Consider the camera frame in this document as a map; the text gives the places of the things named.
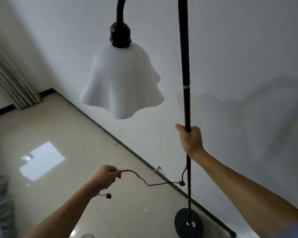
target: white lampshade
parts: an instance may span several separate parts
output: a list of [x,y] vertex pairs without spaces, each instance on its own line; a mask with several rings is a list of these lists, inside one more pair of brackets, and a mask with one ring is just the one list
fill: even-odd
[[117,48],[108,41],[94,55],[81,102],[105,108],[116,119],[127,119],[140,109],[163,103],[159,81],[142,47],[131,42],[127,48]]

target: round black lamp base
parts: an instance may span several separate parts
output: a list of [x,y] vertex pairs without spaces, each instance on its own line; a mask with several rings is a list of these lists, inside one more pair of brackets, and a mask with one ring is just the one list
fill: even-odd
[[191,210],[191,221],[188,224],[188,208],[180,209],[174,218],[175,230],[180,238],[202,238],[203,223],[198,213]]

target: lamp neck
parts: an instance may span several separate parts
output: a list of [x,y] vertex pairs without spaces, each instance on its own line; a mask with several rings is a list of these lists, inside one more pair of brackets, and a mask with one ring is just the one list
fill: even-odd
[[124,5],[126,0],[118,0],[116,22],[110,27],[110,41],[114,47],[126,48],[130,46],[130,28],[124,23]]

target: glossy beige tile floor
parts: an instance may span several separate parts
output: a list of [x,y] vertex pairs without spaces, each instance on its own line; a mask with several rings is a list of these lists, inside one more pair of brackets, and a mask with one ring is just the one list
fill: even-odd
[[[50,215],[103,164],[138,172],[148,183],[162,182],[145,164],[103,132],[58,94],[0,116],[0,174],[10,176],[16,207],[17,237]],[[169,185],[147,187],[125,174],[108,191],[112,199],[94,198],[73,238],[178,237],[176,212],[187,200]],[[204,223],[204,237],[228,233],[193,206]]]

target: black baseboard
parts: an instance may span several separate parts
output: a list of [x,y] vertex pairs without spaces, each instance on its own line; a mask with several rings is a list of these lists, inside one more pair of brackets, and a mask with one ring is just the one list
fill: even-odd
[[[138,154],[136,154],[134,151],[132,151],[129,147],[127,147],[123,142],[121,142],[119,139],[117,139],[114,135],[112,135],[110,132],[108,132],[105,128],[103,128],[101,125],[96,123],[93,119],[91,119],[87,114],[85,114],[83,111],[81,111],[79,108],[77,108],[74,104],[72,104],[67,98],[65,98],[63,95],[61,95],[59,92],[57,92],[62,98],[64,98],[66,101],[68,101],[74,108],[76,108],[77,111],[79,111],[81,114],[83,114],[86,118],[88,118],[90,121],[92,121],[94,124],[96,124],[98,127],[100,127],[105,133],[107,133],[111,138],[113,138],[117,144],[120,144],[125,149],[127,149],[131,154],[133,154],[137,159],[139,159],[141,162],[143,162],[149,169],[152,171],[155,170],[153,166],[151,166],[146,160],[141,158]],[[163,174],[156,172],[156,174],[162,178],[165,182],[170,182]],[[188,198],[187,193],[185,193],[183,190],[181,190],[178,186],[175,184],[169,184],[171,185],[176,191],[178,191],[181,195],[183,195],[186,199]],[[228,232],[231,236],[231,238],[236,237],[236,233],[232,231],[227,225],[225,225],[222,221],[220,221],[218,218],[216,218],[213,214],[211,214],[206,208],[204,208],[202,205],[200,205],[197,201],[191,198],[192,204],[194,204],[197,208],[199,208],[201,211],[203,211],[208,217],[210,217],[214,222],[216,222],[219,226],[223,228],[226,232]]]
[[[43,92],[40,92],[39,95],[40,95],[41,98],[44,98],[47,95],[50,95],[50,94],[55,93],[55,92],[56,91],[53,88],[50,88],[48,90],[45,90]],[[7,112],[10,112],[10,111],[12,111],[14,109],[16,109],[16,107],[14,106],[14,104],[10,104],[10,105],[8,105],[8,106],[6,106],[4,108],[0,108],[0,115],[3,115],[5,113],[7,113]]]

